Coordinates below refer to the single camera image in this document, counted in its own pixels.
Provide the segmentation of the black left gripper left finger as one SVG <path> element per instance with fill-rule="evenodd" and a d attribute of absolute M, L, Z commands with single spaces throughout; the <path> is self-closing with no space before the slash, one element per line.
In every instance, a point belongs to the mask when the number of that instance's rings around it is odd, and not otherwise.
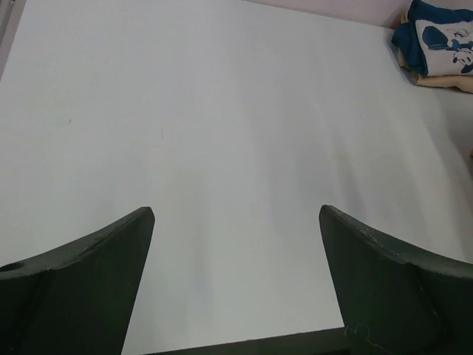
<path fill-rule="evenodd" d="M 1 267 L 2 354 L 121 354 L 152 240 L 141 207 Z"/>

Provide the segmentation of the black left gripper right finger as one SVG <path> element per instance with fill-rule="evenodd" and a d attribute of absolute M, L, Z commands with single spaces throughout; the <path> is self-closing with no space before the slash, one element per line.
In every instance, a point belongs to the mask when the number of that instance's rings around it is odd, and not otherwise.
<path fill-rule="evenodd" d="M 323 205 L 319 225 L 352 354 L 471 354 L 472 264 Z"/>

